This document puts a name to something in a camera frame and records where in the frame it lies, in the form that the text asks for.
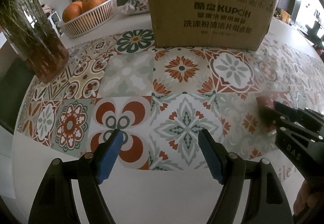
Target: tablecloth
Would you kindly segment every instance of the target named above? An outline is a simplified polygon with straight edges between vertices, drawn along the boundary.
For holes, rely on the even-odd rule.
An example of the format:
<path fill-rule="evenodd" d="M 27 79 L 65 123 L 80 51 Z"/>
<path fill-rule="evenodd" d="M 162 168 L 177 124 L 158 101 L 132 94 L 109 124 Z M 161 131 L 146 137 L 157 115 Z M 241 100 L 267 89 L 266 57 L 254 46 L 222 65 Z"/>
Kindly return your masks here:
<path fill-rule="evenodd" d="M 206 167 L 198 132 L 253 159 L 277 149 L 258 116 L 259 96 L 322 112 L 320 58 L 268 33 L 256 52 L 155 46 L 151 29 L 129 30 L 68 49 L 49 84 L 33 79 L 18 131 L 62 153 L 94 151 L 118 128 L 126 168 Z"/>

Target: white plastic basket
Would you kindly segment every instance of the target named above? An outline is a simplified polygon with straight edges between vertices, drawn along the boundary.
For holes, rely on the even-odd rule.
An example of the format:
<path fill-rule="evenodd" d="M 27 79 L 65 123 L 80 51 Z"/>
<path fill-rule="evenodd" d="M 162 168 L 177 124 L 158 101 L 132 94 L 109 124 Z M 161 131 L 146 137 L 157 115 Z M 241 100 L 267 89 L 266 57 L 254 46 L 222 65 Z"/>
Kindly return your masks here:
<path fill-rule="evenodd" d="M 116 0 L 106 0 L 99 6 L 96 6 L 67 23 L 60 21 L 57 26 L 61 28 L 69 38 L 77 38 L 89 33 L 110 20 L 115 15 L 116 9 Z"/>

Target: dried plant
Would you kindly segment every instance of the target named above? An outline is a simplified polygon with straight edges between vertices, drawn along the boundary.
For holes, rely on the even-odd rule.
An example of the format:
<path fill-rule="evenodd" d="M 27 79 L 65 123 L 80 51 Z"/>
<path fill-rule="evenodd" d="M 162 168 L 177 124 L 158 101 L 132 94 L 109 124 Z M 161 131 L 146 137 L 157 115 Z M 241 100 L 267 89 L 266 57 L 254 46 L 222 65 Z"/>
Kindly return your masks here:
<path fill-rule="evenodd" d="M 0 26 L 16 52 L 27 60 L 36 74 L 37 71 L 50 73 L 56 68 L 57 57 L 63 58 L 58 49 L 63 45 L 38 0 L 2 0 Z"/>

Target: cardboard box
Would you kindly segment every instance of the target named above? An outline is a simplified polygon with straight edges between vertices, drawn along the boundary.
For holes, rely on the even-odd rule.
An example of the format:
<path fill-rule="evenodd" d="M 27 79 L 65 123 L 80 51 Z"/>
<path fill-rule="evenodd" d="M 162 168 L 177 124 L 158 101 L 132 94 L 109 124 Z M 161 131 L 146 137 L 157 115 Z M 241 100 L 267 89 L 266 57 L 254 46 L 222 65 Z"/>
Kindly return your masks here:
<path fill-rule="evenodd" d="M 277 0 L 148 0 L 158 47 L 258 49 Z"/>

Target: red object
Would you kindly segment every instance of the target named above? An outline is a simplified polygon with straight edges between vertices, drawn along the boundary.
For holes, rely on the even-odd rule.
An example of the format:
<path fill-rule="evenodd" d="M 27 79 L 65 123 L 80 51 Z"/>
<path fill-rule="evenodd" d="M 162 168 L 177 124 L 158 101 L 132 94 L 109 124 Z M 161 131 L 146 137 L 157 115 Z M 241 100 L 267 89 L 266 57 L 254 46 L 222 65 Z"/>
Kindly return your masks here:
<path fill-rule="evenodd" d="M 317 54 L 318 54 L 319 56 L 321 56 L 322 53 L 323 53 L 321 49 L 317 49 L 316 52 L 317 52 Z"/>
<path fill-rule="evenodd" d="M 270 95 L 259 96 L 255 98 L 257 100 L 258 106 L 268 106 L 271 109 L 274 109 L 273 100 Z M 274 130 L 276 127 L 273 124 L 265 124 L 267 128 L 267 133 Z"/>

